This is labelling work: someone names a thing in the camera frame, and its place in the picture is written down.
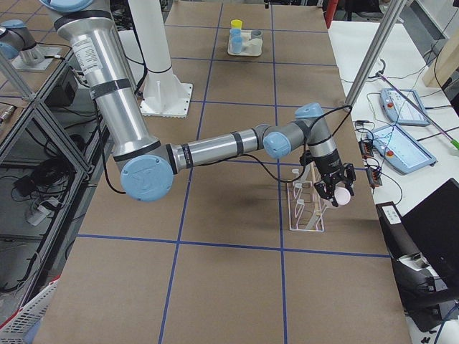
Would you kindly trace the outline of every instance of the gray cup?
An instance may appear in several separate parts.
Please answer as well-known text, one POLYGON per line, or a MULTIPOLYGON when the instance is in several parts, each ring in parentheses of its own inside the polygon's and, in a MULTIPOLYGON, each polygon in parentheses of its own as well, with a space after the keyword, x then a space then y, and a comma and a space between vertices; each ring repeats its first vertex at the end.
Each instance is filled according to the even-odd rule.
POLYGON ((263 33, 261 30, 252 30, 250 32, 250 39, 259 38, 262 39, 263 33))

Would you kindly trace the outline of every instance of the grid of blue tape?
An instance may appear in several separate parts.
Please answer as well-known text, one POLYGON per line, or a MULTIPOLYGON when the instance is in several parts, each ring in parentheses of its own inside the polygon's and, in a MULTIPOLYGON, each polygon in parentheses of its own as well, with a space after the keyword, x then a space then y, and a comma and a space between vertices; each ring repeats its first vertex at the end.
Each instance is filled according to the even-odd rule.
MULTIPOLYGON (((16 0, 9 9, 11 9, 15 4, 17 4, 19 0, 16 0)), ((14 12, 8 12, 7 9, 3 14, 9 13, 9 14, 15 14, 14 12)), ((41 9, 38 8, 33 14, 30 15, 28 20, 25 22, 27 23, 34 15, 37 14, 37 12, 41 9)), ((207 101, 207 92, 209 90, 209 81, 210 81, 210 76, 212 73, 212 64, 213 62, 237 62, 234 60, 226 60, 226 59, 215 59, 215 47, 217 45, 217 36, 218 36, 218 31, 220 29, 223 29, 223 27, 219 27, 220 25, 220 20, 222 18, 222 9, 223 5, 220 7, 220 12, 219 12, 219 19, 218 19, 218 25, 217 27, 204 27, 208 29, 216 29, 216 34, 215 34, 215 39, 214 39, 214 46, 212 50, 212 58, 211 59, 200 59, 200 60, 207 60, 210 61, 209 64, 209 72, 207 75, 207 83, 204 91, 204 99, 202 101, 196 101, 193 100, 192 102, 200 102, 202 103, 202 109, 201 109, 201 115, 199 119, 199 125, 198 125, 198 131, 197 131, 197 137, 196 139, 199 139, 200 133, 201 133, 201 127, 202 127, 202 121, 204 118, 204 110, 205 110, 205 105, 210 104, 210 103, 217 103, 217 104, 233 104, 233 105, 251 105, 251 106, 271 106, 274 107, 275 110, 275 124, 278 124, 278 108, 299 108, 302 105, 278 105, 277 104, 277 87, 276 87, 276 74, 275 74, 275 65, 320 65, 320 66, 330 66, 330 67, 335 67, 335 64, 310 64, 310 63, 288 63, 288 62, 276 62, 275 61, 275 36, 273 34, 273 61, 272 62, 252 62, 252 63, 268 63, 273 65, 273 80, 274 80, 274 105, 266 105, 266 104, 251 104, 251 103, 238 103, 238 102, 210 102, 207 101)), ((279 29, 274 29, 273 27, 273 7, 270 7, 270 15, 271 15, 271 32, 307 32, 307 33, 317 33, 317 34, 326 34, 326 32, 315 32, 315 31, 301 31, 301 30, 279 30, 279 29)), ((177 27, 191 27, 191 26, 182 26, 182 25, 169 25, 169 26, 177 26, 177 27)), ((31 30, 32 33, 33 31, 38 31, 38 32, 46 32, 46 35, 43 37, 43 40, 46 39, 46 36, 50 33, 53 32, 54 30, 31 30)), ((194 58, 188 58, 188 57, 175 57, 173 59, 194 59, 194 58)), ((5 86, 6 82, 3 83, 2 86, 0 86, 0 90, 2 89, 3 86, 5 86)), ((253 161, 232 161, 234 163, 256 163, 253 161)), ((281 166, 297 166, 296 164, 291 164, 291 163, 280 163, 280 161, 277 161, 276 163, 270 163, 267 162, 266 164, 271 164, 271 165, 276 165, 277 166, 277 173, 278 177, 280 177, 280 167, 281 166)), ((186 206, 188 204, 189 200, 189 191, 191 187, 191 180, 193 179, 193 170, 191 169, 190 174, 189 174, 189 179, 188 179, 188 185, 186 188, 186 193, 185 193, 185 199, 184 199, 184 205, 183 209, 181 212, 181 220, 180 220, 180 226, 179 226, 179 233, 177 234, 177 240, 167 240, 167 239, 154 239, 154 238, 140 238, 140 237, 131 237, 131 236, 106 236, 106 235, 95 235, 95 234, 78 234, 79 237, 82 238, 93 238, 93 239, 115 239, 115 240, 129 240, 129 241, 140 241, 140 242, 158 242, 158 243, 168 243, 168 244, 175 244, 175 251, 174 251, 174 259, 172 263, 172 268, 171 268, 171 274, 169 277, 169 284, 168 284, 168 290, 167 290, 167 295, 166 295, 166 301, 164 305, 164 311, 163 311, 163 318, 161 321, 161 329, 160 329, 160 334, 159 334, 159 339, 158 339, 158 344, 162 344, 163 338, 164 338, 164 331, 166 327, 166 319, 167 319, 167 312, 169 308, 169 300, 171 297, 171 292, 172 292, 172 287, 174 283, 174 275, 175 275, 175 270, 176 270, 176 263, 179 255, 179 248, 180 245, 194 245, 194 246, 208 246, 208 247, 228 247, 228 248, 236 248, 236 249, 257 249, 257 250, 265 250, 265 251, 276 251, 280 253, 280 267, 281 267, 281 279, 282 279, 282 301, 283 301, 283 330, 284 330, 284 344, 288 344, 288 319, 287 319, 287 295, 286 295, 286 288, 285 288, 285 261, 284 261, 284 252, 299 252, 299 253, 304 253, 304 254, 330 254, 330 255, 340 255, 340 256, 353 256, 353 257, 373 257, 373 258, 389 258, 388 255, 386 254, 368 254, 368 253, 360 253, 360 252, 333 252, 333 251, 323 251, 323 250, 311 250, 311 249, 291 249, 291 248, 285 248, 284 247, 284 241, 283 241, 283 217, 282 217, 282 201, 281 201, 281 185, 278 183, 278 206, 279 206, 279 236, 280 236, 280 247, 262 247, 262 246, 253 246, 253 245, 236 245, 236 244, 218 244, 218 243, 211 243, 211 242, 191 242, 191 241, 182 241, 181 240, 181 233, 184 225, 184 220, 186 216, 186 206)))

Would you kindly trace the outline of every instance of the label sticker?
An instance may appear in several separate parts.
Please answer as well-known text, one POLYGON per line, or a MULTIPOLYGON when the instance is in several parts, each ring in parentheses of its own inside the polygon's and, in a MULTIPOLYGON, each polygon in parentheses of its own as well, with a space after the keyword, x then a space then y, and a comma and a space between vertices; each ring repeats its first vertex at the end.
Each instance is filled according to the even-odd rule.
POLYGON ((393 206, 383 206, 382 210, 386 214, 390 224, 402 223, 402 220, 399 218, 399 214, 397 214, 393 206))
POLYGON ((84 75, 103 68, 91 38, 76 42, 72 48, 84 75))

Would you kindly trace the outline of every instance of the black band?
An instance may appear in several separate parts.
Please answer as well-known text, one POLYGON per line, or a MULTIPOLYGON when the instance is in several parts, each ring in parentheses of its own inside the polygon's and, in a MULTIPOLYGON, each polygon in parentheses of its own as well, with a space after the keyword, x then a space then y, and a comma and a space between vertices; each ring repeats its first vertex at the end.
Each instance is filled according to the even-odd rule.
POLYGON ((167 151, 167 156, 169 157, 169 163, 171 164, 172 167, 172 172, 174 174, 177 174, 177 165, 175 164, 175 159, 174 159, 174 152, 172 151, 171 145, 167 144, 166 145, 166 151, 167 151))
POLYGON ((322 176, 338 171, 343 165, 336 149, 327 156, 314 157, 314 163, 322 176))
POLYGON ((260 138, 258 137, 257 131, 254 128, 251 128, 255 137, 257 138, 257 151, 260 149, 260 138))
POLYGON ((141 156, 145 153, 151 152, 153 149, 157 149, 160 145, 161 142, 158 140, 155 143, 147 145, 146 147, 143 147, 141 149, 135 150, 134 152, 123 154, 121 156, 113 156, 113 160, 115 160, 116 162, 129 160, 135 158, 136 156, 141 156))
POLYGON ((27 50, 29 50, 29 49, 31 49, 31 48, 35 48, 36 46, 37 46, 37 43, 36 43, 36 42, 34 42, 34 44, 32 44, 30 47, 27 47, 27 48, 23 48, 23 50, 22 50, 22 51, 23 51, 23 52, 25 52, 25 51, 27 51, 27 50))
POLYGON ((99 84, 94 87, 91 87, 90 96, 91 96, 91 99, 94 100, 99 97, 102 97, 103 95, 108 95, 115 91, 122 90, 123 88, 130 88, 130 87, 131 87, 131 83, 129 82, 129 79, 107 81, 107 82, 104 82, 103 84, 99 84))
POLYGON ((169 71, 171 68, 172 68, 172 64, 167 70, 161 70, 160 72, 154 72, 153 70, 148 70, 148 71, 152 72, 152 73, 155 73, 155 74, 161 74, 161 73, 165 73, 165 72, 169 71))
POLYGON ((329 137, 327 137, 326 139, 322 140, 322 141, 318 141, 318 142, 315 142, 315 143, 308 143, 308 146, 309 147, 313 147, 315 145, 320 145, 321 143, 324 143, 324 142, 326 142, 326 141, 328 141, 330 139, 331 139, 331 135, 329 137))
POLYGON ((99 9, 93 9, 89 11, 79 11, 70 14, 66 14, 65 16, 61 16, 57 21, 55 21, 55 29, 56 31, 63 27, 64 25, 74 22, 78 19, 86 19, 86 18, 107 18, 112 19, 112 16, 107 11, 101 11, 99 9))
POLYGON ((303 132, 305 138, 309 136, 311 129, 304 123, 302 120, 294 120, 292 123, 295 123, 303 132))
POLYGON ((193 167, 193 157, 191 156, 191 151, 189 149, 189 146, 185 143, 184 145, 181 145, 181 149, 184 152, 186 168, 193 167))
POLYGON ((241 135, 237 131, 234 131, 230 134, 233 135, 233 137, 236 140, 236 147, 237 147, 236 156, 241 156, 242 154, 244 154, 244 143, 242 142, 241 135))

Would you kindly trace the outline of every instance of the black monitor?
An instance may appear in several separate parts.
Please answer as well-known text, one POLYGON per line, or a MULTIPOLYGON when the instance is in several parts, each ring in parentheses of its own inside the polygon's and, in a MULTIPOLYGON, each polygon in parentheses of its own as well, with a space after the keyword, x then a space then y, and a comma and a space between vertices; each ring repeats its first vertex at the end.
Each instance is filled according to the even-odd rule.
POLYGON ((446 181, 402 223, 448 288, 459 288, 459 183, 446 181))

